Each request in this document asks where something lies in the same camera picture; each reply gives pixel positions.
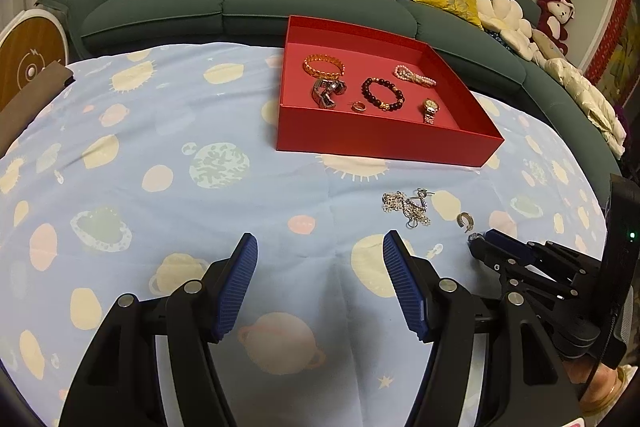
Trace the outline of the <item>person right hand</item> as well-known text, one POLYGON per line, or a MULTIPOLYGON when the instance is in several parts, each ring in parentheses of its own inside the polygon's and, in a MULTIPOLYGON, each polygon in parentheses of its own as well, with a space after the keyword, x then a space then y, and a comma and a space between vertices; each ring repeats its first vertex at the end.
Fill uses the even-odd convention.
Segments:
POLYGON ((638 366, 629 364, 611 369, 602 363, 596 364, 589 355, 564 361, 563 366, 572 384, 582 386, 589 381, 579 406, 591 426, 597 425, 612 410, 638 371, 638 366))

